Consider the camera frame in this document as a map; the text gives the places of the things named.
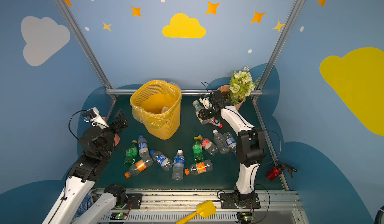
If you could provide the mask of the pepsi bottle blue cap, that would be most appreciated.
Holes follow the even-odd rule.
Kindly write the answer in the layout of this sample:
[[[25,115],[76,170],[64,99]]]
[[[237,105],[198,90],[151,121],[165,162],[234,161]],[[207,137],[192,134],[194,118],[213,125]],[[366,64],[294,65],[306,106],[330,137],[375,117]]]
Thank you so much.
[[[169,171],[173,167],[173,161],[166,157],[162,152],[151,150],[150,155],[153,161],[160,165],[165,171]]]

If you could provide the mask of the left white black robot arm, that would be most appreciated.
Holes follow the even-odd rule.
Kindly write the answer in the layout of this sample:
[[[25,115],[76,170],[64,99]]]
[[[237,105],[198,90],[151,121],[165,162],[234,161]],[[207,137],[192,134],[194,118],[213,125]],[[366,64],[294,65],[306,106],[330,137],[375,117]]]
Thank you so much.
[[[68,224],[86,194],[91,190],[108,164],[115,147],[115,135],[128,126],[124,112],[119,110],[116,121],[107,124],[96,108],[84,110],[89,127],[78,139],[82,155],[68,172],[64,189],[43,221],[44,224]]]

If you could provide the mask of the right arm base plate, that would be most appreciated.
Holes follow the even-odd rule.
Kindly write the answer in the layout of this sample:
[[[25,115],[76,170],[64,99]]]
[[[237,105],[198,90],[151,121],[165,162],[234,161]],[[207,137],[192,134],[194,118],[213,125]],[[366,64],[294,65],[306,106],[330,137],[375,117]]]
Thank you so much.
[[[260,209],[259,196],[252,192],[247,195],[238,193],[220,193],[219,200],[222,209]]]

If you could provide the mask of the clear crushed bottle green cap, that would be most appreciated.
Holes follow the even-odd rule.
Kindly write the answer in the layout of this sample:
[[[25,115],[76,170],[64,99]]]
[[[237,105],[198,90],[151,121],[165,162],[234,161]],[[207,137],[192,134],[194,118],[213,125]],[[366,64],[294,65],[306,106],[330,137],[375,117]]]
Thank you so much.
[[[208,124],[210,118],[207,114],[206,109],[200,104],[198,100],[193,101],[193,106],[195,108],[195,113],[202,125]]]

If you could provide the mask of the clear bottle blue cap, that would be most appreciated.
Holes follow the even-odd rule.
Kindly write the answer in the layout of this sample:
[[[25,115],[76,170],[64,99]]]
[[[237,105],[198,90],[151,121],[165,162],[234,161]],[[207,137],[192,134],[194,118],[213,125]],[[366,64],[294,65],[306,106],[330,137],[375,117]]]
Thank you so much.
[[[236,155],[237,142],[230,132],[223,134],[229,150]]]

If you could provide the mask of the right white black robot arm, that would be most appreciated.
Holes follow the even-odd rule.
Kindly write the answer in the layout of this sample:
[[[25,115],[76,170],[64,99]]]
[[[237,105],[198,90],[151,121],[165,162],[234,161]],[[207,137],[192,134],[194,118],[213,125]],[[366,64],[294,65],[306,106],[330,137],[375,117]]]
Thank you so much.
[[[238,205],[255,198],[254,181],[259,166],[267,155],[266,130],[256,128],[237,111],[234,104],[223,98],[222,92],[215,90],[209,94],[212,106],[198,112],[204,121],[213,117],[224,119],[237,134],[236,153],[240,162],[239,178],[236,182],[234,198]]]

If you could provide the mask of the clear bottle white cap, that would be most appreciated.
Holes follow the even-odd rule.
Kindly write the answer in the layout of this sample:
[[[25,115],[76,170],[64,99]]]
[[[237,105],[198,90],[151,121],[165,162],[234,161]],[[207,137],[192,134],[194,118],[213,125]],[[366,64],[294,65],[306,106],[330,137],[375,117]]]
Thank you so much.
[[[224,136],[218,132],[218,130],[213,130],[214,141],[219,149],[220,154],[227,154],[230,150],[227,146],[227,143],[224,139]]]

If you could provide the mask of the white bottle red cap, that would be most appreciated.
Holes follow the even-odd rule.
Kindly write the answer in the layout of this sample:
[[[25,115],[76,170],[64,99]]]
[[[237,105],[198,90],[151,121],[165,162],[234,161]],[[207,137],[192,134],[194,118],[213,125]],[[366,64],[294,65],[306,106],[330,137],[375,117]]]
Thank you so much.
[[[223,127],[223,124],[220,123],[216,118],[211,118],[209,121],[210,124],[219,127],[220,129]]]

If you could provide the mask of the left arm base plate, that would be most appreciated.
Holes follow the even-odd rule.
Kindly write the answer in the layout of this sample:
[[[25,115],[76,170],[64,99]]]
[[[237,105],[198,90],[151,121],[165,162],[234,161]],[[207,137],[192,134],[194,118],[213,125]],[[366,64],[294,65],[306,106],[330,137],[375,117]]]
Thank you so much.
[[[124,198],[118,199],[115,210],[138,210],[141,207],[143,194],[126,194]]]

